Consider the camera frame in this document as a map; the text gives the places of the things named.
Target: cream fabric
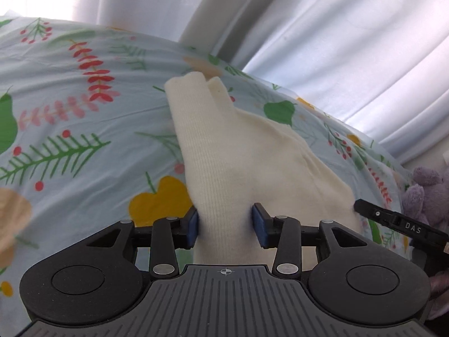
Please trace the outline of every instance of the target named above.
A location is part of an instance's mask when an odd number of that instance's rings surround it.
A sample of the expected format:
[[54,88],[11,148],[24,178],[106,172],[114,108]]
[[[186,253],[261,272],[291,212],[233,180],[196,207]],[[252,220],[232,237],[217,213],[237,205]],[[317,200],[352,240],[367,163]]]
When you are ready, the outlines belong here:
[[[255,202],[302,225],[334,219],[359,231],[350,188],[288,125],[236,109],[217,77],[192,72],[165,90],[200,216],[195,263],[272,265],[275,250],[263,250],[252,229]],[[314,250],[303,251],[303,269],[315,264]]]

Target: plush toy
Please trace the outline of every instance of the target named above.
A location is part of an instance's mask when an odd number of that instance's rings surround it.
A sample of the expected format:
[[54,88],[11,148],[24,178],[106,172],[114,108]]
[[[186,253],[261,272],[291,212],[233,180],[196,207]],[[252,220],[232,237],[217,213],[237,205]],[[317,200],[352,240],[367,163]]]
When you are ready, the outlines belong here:
[[413,171],[415,185],[402,196],[403,213],[440,231],[449,221],[449,168],[440,175],[427,167]]

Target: curtain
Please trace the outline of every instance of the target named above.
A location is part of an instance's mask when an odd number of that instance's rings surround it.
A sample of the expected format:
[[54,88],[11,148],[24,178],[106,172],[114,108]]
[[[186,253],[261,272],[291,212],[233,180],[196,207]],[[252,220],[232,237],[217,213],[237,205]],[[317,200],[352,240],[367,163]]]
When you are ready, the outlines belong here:
[[406,162],[449,134],[449,0],[0,0],[138,31],[285,87]]

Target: white wall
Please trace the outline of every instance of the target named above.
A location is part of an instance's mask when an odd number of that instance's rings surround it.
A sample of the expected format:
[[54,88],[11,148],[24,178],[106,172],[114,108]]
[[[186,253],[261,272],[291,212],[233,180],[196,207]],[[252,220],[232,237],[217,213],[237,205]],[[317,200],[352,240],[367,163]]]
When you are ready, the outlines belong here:
[[426,166],[442,172],[447,167],[445,160],[443,159],[443,153],[446,151],[449,151],[449,136],[443,138],[432,148],[428,149],[417,158],[405,163],[403,166],[409,170],[412,170],[417,166]]

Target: bed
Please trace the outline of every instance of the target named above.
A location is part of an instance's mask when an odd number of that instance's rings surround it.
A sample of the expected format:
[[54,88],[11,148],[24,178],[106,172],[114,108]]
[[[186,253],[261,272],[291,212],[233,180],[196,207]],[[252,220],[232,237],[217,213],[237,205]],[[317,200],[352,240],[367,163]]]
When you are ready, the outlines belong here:
[[[114,27],[0,17],[0,335],[29,318],[19,296],[38,261],[122,219],[192,205],[164,83],[219,76],[240,109],[287,124],[356,199],[400,211],[410,173],[374,140],[275,83],[175,42]],[[410,258],[409,240],[360,217],[364,236]],[[136,265],[145,267],[148,249]],[[180,267],[191,251],[178,250]]]

